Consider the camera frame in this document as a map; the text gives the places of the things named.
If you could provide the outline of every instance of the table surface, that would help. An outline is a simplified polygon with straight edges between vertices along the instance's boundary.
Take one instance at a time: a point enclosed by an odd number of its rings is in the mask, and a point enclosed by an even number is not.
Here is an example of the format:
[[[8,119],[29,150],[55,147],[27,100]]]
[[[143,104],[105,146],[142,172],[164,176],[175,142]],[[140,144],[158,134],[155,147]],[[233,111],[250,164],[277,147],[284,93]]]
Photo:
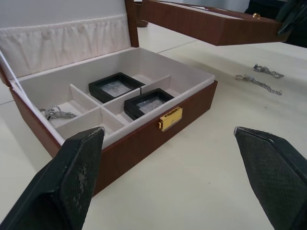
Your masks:
[[[236,126],[287,139],[307,158],[307,49],[282,43],[212,46],[150,24],[140,45],[216,75],[210,111],[96,195],[84,230],[273,230],[246,175]],[[285,75],[277,80],[252,67]],[[250,74],[283,91],[269,93]],[[0,85],[0,221],[51,160]]]

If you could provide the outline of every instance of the gold clasp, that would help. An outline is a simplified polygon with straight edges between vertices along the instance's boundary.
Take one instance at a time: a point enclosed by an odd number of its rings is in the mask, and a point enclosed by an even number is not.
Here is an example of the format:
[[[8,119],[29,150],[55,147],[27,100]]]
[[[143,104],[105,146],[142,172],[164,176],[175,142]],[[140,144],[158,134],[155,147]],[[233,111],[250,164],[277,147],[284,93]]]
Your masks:
[[[174,124],[176,124],[178,121],[180,121],[182,118],[182,111],[183,111],[182,108],[177,107],[172,111],[170,111],[169,113],[165,114],[164,116],[160,117],[159,129],[165,132]]]

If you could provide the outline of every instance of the black display case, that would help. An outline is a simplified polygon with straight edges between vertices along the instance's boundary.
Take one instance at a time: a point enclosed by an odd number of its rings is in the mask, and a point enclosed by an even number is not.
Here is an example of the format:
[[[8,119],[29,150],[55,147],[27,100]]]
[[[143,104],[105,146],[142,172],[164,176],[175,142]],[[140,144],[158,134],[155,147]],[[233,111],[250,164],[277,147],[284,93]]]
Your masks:
[[[136,120],[173,98],[162,89],[155,89],[126,100],[124,110],[132,120]]]
[[[88,85],[91,95],[102,103],[109,102],[144,84],[123,73],[94,81]]]

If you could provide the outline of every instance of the silver chain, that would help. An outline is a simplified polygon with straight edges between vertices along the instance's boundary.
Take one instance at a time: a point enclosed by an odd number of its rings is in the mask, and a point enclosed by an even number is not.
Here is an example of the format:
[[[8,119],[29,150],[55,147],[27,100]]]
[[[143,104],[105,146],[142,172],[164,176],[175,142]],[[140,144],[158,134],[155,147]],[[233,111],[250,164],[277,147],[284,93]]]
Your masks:
[[[256,72],[263,72],[263,73],[266,73],[266,74],[270,74],[272,75],[273,77],[275,77],[276,79],[280,79],[282,77],[284,77],[283,74],[280,74],[278,72],[275,72],[275,71],[270,71],[269,68],[267,68],[266,66],[259,66],[258,64],[256,64],[253,68],[254,71]]]
[[[71,112],[63,112],[60,107],[55,106],[55,108],[57,108],[58,110],[56,111],[54,108],[48,109],[48,110],[44,110],[41,109],[40,111],[45,111],[45,117],[49,120],[49,119],[57,119],[57,118],[64,118],[64,119],[73,119],[75,118],[77,115],[73,114]]]
[[[249,75],[246,75],[244,74],[243,76],[242,75],[235,75],[235,79],[236,80],[245,80],[245,81],[251,81],[252,83],[258,85],[258,86],[261,86],[265,89],[267,89],[267,91],[271,92],[271,93],[274,93],[274,94],[277,94],[279,96],[281,96],[283,94],[283,91],[281,90],[273,90],[269,85],[265,84],[265,83],[262,83],[260,81],[257,81],[255,80],[253,77],[249,76]]]

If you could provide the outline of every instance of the jewelry box lid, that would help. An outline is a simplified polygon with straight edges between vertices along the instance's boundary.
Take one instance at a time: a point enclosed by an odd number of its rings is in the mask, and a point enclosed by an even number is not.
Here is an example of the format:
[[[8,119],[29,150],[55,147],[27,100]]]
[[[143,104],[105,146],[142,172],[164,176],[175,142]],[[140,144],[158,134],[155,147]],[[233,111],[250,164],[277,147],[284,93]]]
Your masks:
[[[133,0],[0,1],[0,77],[138,47]]]
[[[282,24],[258,14],[175,2],[143,0],[141,18],[216,46],[283,42],[290,35],[277,35]]]

